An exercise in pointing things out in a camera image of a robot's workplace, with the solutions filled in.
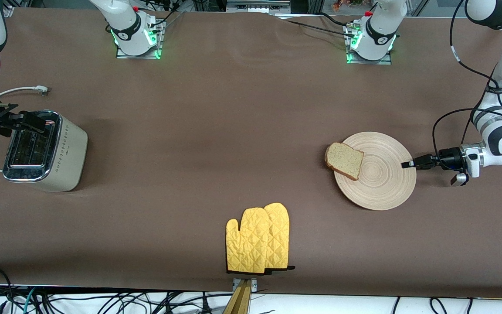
teal cable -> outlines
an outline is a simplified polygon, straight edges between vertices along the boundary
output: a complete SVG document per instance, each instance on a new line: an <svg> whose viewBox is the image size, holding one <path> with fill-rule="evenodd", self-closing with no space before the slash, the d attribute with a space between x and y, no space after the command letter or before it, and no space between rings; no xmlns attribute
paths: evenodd
<svg viewBox="0 0 502 314"><path fill-rule="evenodd" d="M30 292L28 292L28 296L26 296L26 301L24 302L24 308L22 309L22 314L26 314L28 312L28 302L30 301L30 298L32 298L32 293L34 292L34 289L36 287L33 287Z"/></svg>

bread crust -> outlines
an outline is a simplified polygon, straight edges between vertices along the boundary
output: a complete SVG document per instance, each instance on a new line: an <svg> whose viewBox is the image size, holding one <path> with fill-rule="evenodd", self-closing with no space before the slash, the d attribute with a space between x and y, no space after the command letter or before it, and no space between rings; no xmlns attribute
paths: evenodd
<svg viewBox="0 0 502 314"><path fill-rule="evenodd" d="M328 159L328 155L329 155L329 148L330 148L331 145L329 145L329 147L326 148L326 151L325 151L325 164L330 168L332 169L333 171L336 171L337 173L340 173L341 175L344 175L345 177L347 177L348 179L352 180L352 181L357 181L359 180L359 174L357 174L357 177L352 177L351 175L347 174L347 173L343 173L342 171L339 171L338 169L336 169L336 167L334 167L331 163L329 163L329 159ZM359 151L361 153L361 161L359 163L359 168L361 169L361 164L363 163L363 156L365 155L365 153L363 151L360 151L360 150L357 150L357 149L354 149L355 151Z"/></svg>

quilted fabric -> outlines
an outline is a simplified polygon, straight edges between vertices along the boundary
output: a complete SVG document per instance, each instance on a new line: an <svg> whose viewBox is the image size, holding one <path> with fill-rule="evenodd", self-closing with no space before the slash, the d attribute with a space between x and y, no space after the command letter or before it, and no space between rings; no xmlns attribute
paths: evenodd
<svg viewBox="0 0 502 314"><path fill-rule="evenodd" d="M241 228L237 220L226 224L227 270L264 273L267 260L270 220L265 209L256 207L243 212Z"/></svg>
<svg viewBox="0 0 502 314"><path fill-rule="evenodd" d="M289 216L281 203L265 206L270 221L265 268L286 269L289 250Z"/></svg>

brown tabletop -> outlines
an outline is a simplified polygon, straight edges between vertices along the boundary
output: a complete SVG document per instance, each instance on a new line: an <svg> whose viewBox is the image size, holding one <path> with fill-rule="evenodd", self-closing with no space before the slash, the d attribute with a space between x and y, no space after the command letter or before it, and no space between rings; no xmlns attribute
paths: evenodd
<svg viewBox="0 0 502 314"><path fill-rule="evenodd" d="M434 121L474 106L486 79L455 62L449 19L404 20L391 66L346 64L340 36L267 14L184 14L161 60L115 59L97 10L19 9L7 22L0 91L54 90L4 99L89 135L75 191L0 175L0 267L14 283L229 290L225 223L279 201L296 269L261 289L502 297L502 167L461 188L452 171L419 171L406 203L374 212L323 164L327 145L361 131L428 153ZM502 32L456 25L464 62L491 73ZM440 148L458 145L467 115L442 122Z"/></svg>

slice of bread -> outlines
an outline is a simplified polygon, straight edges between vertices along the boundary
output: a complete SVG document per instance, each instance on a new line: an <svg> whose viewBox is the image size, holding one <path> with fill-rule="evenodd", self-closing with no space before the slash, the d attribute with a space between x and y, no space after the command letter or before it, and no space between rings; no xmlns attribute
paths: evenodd
<svg viewBox="0 0 502 314"><path fill-rule="evenodd" d="M332 143L325 153L326 165L353 181L359 179L363 152L344 143Z"/></svg>

